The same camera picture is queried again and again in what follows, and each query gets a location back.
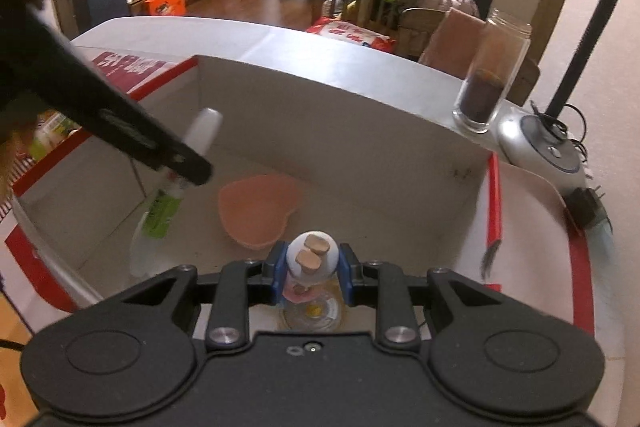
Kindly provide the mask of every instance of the white round object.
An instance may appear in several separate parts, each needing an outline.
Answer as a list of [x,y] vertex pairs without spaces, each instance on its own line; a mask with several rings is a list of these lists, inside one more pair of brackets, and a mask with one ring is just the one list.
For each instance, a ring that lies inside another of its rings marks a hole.
[[[304,273],[302,267],[296,261],[296,256],[300,250],[308,250],[308,248],[305,247],[306,236],[308,235],[317,235],[329,243],[329,251],[325,255],[320,256],[320,267],[313,274]],[[287,267],[294,281],[309,287],[321,284],[331,278],[338,266],[338,257],[338,245],[329,234],[324,232],[305,232],[291,241],[289,248],[287,248]]]

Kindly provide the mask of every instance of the brown liquid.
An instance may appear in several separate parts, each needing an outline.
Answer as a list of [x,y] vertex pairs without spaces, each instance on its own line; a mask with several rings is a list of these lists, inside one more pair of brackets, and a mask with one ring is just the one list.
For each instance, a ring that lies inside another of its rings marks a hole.
[[476,70],[469,78],[460,111],[469,120],[487,123],[500,100],[504,83],[486,70]]

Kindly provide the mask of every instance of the glass jar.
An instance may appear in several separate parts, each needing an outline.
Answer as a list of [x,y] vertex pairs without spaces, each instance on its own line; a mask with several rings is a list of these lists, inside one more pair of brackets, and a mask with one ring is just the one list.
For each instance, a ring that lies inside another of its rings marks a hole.
[[459,123],[477,133],[489,129],[527,54],[530,37],[530,25],[492,11],[454,106]]

